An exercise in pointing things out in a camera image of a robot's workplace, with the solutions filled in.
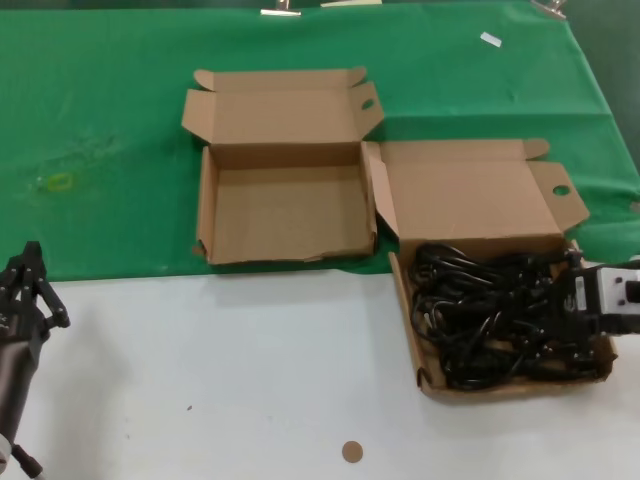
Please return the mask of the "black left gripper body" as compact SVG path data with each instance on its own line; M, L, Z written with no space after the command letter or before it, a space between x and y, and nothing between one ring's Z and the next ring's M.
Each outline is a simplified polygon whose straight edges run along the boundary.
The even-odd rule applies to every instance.
M39 361L48 333L35 297L1 297L1 359Z

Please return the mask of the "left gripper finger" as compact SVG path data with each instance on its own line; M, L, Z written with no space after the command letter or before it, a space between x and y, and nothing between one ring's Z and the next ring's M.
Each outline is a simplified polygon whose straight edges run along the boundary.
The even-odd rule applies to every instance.
M15 300L22 290L22 275L25 262L22 255L11 257L1 272L1 305L6 306Z
M28 242L25 245L23 255L22 305L39 329L68 328L70 326L69 315L61 299L47 280L47 270L40 243L37 241ZM39 309L38 298L41 298L49 309L49 316L46 316Z

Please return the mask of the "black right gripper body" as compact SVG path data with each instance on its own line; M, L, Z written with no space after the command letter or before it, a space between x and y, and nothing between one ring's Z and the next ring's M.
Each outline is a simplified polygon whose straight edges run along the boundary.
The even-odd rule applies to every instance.
M600 266L566 267L553 278L547 295L542 327L552 336L601 334Z

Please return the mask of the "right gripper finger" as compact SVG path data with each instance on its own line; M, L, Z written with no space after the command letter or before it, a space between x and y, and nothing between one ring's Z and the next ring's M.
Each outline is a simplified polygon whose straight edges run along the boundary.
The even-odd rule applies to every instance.
M566 340L572 362L597 362L599 334L579 334Z
M583 259L583 252L578 247L567 247L564 252L565 268L562 270L562 273L579 273L583 269Z

